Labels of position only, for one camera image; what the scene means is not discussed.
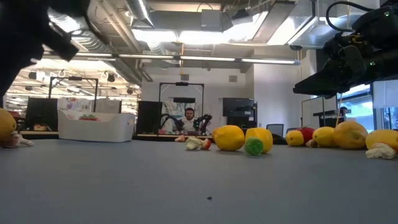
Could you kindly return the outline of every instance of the table surface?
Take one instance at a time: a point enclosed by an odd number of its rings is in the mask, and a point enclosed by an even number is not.
[[[398,223],[398,161],[364,151],[35,143],[0,150],[2,224]]]

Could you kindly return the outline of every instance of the red apple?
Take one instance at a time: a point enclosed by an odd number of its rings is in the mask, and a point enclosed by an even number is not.
[[[304,144],[307,143],[309,140],[312,139],[312,134],[315,131],[312,128],[299,128],[298,131],[300,131],[303,134],[304,137]]]

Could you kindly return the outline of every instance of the person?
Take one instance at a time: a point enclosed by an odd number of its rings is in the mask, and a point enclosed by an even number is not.
[[[181,119],[184,122],[184,133],[195,131],[193,121],[195,120],[195,110],[193,108],[185,109],[185,116]]]

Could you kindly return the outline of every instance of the green ball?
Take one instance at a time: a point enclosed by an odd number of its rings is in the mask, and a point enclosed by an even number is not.
[[[244,143],[244,150],[251,156],[260,156],[262,153],[262,141],[256,137],[250,137]]]

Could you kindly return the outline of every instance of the black monitor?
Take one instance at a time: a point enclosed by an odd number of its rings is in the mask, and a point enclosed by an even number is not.
[[[35,124],[58,131],[58,99],[32,98],[27,102],[25,127],[34,129]]]
[[[252,98],[223,98],[223,116],[226,117],[252,117]]]

